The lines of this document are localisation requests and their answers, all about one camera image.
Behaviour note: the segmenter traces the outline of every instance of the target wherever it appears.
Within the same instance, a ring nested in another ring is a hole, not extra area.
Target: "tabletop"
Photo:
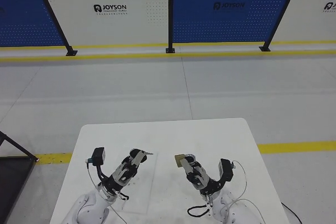
[[[57,200],[50,224],[58,224],[76,199],[91,191],[85,159],[97,147],[105,147],[106,159],[102,171],[107,176],[139,148],[154,155],[139,166],[138,174],[122,189],[130,198],[117,199],[113,208],[131,223],[219,223],[213,217],[194,218],[186,210],[203,205],[204,200],[178,168],[174,155],[192,153],[207,174],[219,179],[220,158],[239,161],[248,180],[243,198],[253,201],[267,224],[289,224],[279,197],[247,122],[243,118],[184,120],[173,122],[144,122],[121,124],[90,124],[82,127]],[[90,167],[95,183],[96,170]],[[231,182],[225,188],[239,196],[245,178],[237,166]],[[246,204],[259,216],[253,206]],[[124,223],[110,211],[106,224]]]

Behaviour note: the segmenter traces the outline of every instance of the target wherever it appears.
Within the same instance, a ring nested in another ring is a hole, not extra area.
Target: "blue perforated panel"
[[[0,46],[64,45],[43,0],[0,0]]]
[[[286,0],[174,0],[174,43],[266,41]]]

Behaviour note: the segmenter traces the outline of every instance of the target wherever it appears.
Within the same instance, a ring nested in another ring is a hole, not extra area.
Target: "white wall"
[[[336,40],[336,12],[324,12],[336,0],[291,0],[274,41]]]
[[[336,40],[336,12],[324,12],[328,2],[291,0],[274,41]],[[71,45],[167,42],[167,0],[51,0],[50,4]],[[95,4],[125,4],[127,14],[97,15]]]

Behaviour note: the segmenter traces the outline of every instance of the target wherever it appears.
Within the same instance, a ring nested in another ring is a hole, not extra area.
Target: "yellow stripe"
[[[38,154],[39,158],[37,164],[68,164],[71,160],[72,153],[53,153],[53,154]]]
[[[217,43],[175,43],[174,46],[244,46],[263,45],[264,42],[217,42]],[[272,45],[301,45],[301,44],[336,44],[336,40],[313,40],[313,41],[273,41]],[[74,45],[74,49],[86,48],[154,48],[167,47],[168,43],[153,44],[109,44],[109,45]],[[64,46],[21,46],[0,48],[0,50],[65,50]]]
[[[114,59],[114,58],[176,58],[176,57],[240,57],[240,56],[287,56],[287,55],[320,55],[336,54],[336,50],[283,50],[272,52],[186,52],[186,53],[137,53],[137,54],[97,54],[42,57],[0,57],[0,62],[37,62],[54,60],[88,60],[88,59]]]
[[[259,144],[258,147],[261,154],[336,151],[336,141]]]
[[[336,151],[336,141],[258,144],[258,148],[261,154]],[[68,164],[72,153],[39,154],[36,157],[40,159],[38,165]]]

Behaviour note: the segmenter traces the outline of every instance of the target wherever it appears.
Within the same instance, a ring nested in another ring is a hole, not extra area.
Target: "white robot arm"
[[[147,159],[151,153],[133,149],[130,151],[114,173],[107,177],[101,171],[105,159],[104,148],[96,148],[92,157],[86,160],[87,169],[89,164],[96,166],[101,182],[88,194],[80,196],[67,213],[62,224],[103,224],[109,214],[108,207],[120,196],[122,200],[129,197],[121,193],[121,189],[137,174],[138,166]]]
[[[227,224],[262,224],[257,216],[244,204],[234,199],[232,194],[223,189],[225,182],[231,181],[233,177],[233,163],[229,160],[221,159],[219,163],[220,180],[211,179],[201,164],[195,160],[192,154],[176,155],[178,167],[183,167],[186,178],[193,184],[196,190],[206,202],[204,206],[197,206],[188,209],[188,214],[193,217],[201,217],[206,213],[223,223]],[[193,215],[191,209],[207,207],[201,215]]]

